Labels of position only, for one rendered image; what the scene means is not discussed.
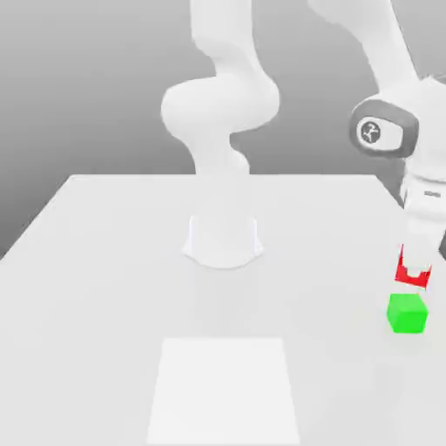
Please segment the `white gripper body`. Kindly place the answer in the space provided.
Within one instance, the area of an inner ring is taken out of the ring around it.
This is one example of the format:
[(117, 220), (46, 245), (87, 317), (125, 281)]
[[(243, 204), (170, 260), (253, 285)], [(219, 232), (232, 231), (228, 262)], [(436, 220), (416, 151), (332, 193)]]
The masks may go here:
[(410, 232), (446, 232), (446, 181), (407, 173), (400, 195)]

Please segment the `small red cube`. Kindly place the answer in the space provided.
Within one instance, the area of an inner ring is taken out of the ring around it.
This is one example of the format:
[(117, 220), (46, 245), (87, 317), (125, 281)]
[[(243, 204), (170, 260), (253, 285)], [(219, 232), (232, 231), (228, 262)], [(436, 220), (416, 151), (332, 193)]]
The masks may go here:
[(395, 271), (395, 281), (408, 284), (414, 287), (426, 288), (429, 283), (432, 267), (422, 270), (418, 275), (410, 275), (408, 268), (404, 264), (404, 246), (401, 246), (399, 259)]

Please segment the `small green cube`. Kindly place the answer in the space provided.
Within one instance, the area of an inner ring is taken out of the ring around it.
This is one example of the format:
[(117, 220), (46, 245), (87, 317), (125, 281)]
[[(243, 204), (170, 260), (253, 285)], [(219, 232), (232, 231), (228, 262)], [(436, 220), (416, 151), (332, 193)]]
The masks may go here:
[(387, 319), (397, 334), (420, 334), (424, 331), (429, 311), (419, 294), (391, 294)]

